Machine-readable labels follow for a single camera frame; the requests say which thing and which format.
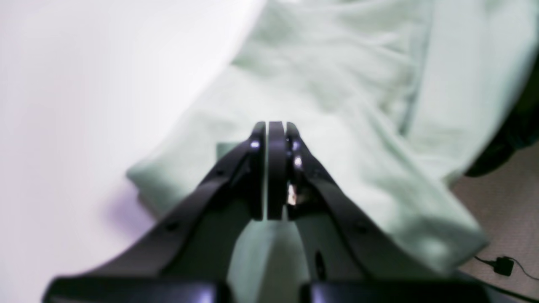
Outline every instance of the light green cloth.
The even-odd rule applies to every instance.
[[[270,0],[229,67],[128,176],[163,214],[214,165],[217,144],[291,121],[352,201],[447,275],[487,239],[444,182],[503,119],[536,19],[531,0]],[[308,279],[293,223],[247,226],[229,272],[238,302],[294,301]]]

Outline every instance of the power adapter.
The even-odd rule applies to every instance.
[[[513,272],[513,266],[515,262],[509,257],[498,257],[493,262],[494,272],[503,276],[510,276]]]

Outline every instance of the black object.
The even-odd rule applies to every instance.
[[[285,132],[281,122],[270,122],[266,136],[266,125],[259,122],[246,141],[223,156],[195,191],[138,242],[86,274],[56,278],[43,302],[231,301],[233,294],[224,282],[230,258],[245,225],[262,219],[265,174],[268,219],[281,219],[286,209],[295,221],[314,283],[307,292],[323,292],[325,301],[312,295],[304,295],[304,300],[369,302],[373,293],[383,299],[399,291],[400,301],[440,302],[438,297],[425,299],[411,291],[430,285],[426,283],[438,283],[433,289],[440,290],[440,296],[450,290],[466,290],[459,298],[481,293],[483,286],[478,283],[463,286],[464,282],[457,285],[454,279],[441,280],[399,249],[344,195],[310,153],[295,125],[287,123]],[[287,201],[289,188],[295,195],[291,201]],[[410,291],[396,286],[401,283]],[[338,293],[347,295],[335,296]],[[474,302],[488,302],[474,298]]]
[[[464,282],[313,283],[301,289],[302,303],[490,302],[486,291]]]
[[[515,265],[515,262],[507,257],[497,258],[494,265],[494,272],[503,276],[510,276],[513,271],[513,265]]]

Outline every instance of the white surface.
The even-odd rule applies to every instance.
[[[0,2],[0,302],[39,302],[151,227],[125,171],[226,63],[249,5]]]

